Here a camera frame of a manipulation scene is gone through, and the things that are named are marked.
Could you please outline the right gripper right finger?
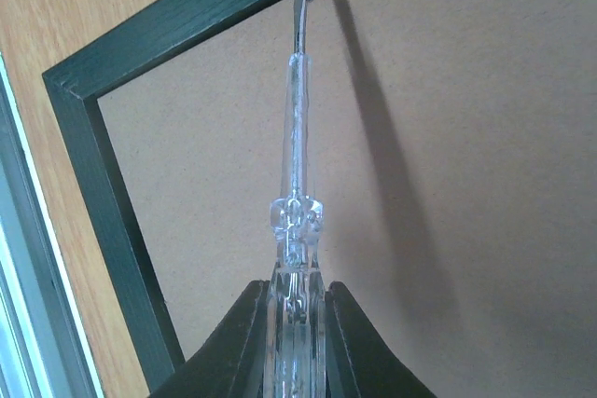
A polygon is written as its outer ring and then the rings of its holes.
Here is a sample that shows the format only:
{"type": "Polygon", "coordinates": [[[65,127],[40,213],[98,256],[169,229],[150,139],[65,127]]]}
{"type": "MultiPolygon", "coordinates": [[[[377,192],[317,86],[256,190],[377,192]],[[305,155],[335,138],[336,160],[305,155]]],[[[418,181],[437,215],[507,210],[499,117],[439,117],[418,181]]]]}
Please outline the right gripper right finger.
{"type": "Polygon", "coordinates": [[[330,283],[325,301],[327,397],[435,395],[393,354],[344,283],[330,283]]]}

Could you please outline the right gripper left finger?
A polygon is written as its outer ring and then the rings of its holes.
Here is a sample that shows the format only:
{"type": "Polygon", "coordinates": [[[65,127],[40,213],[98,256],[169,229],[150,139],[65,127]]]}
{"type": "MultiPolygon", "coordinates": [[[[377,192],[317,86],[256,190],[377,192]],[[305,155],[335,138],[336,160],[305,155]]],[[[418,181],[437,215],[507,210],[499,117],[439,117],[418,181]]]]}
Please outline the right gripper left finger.
{"type": "Polygon", "coordinates": [[[150,395],[261,397],[269,286],[250,281],[201,348],[150,395]]]}

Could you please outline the clear handled screwdriver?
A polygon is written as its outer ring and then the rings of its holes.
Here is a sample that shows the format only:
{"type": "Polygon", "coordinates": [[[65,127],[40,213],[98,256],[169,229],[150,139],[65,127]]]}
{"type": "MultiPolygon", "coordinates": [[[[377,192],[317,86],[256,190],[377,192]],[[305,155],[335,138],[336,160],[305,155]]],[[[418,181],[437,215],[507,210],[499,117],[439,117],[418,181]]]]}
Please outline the clear handled screwdriver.
{"type": "Polygon", "coordinates": [[[266,397],[326,395],[325,286],[317,256],[324,206],[308,188],[307,5],[293,1],[281,192],[270,207],[277,254],[267,299],[266,397]]]}

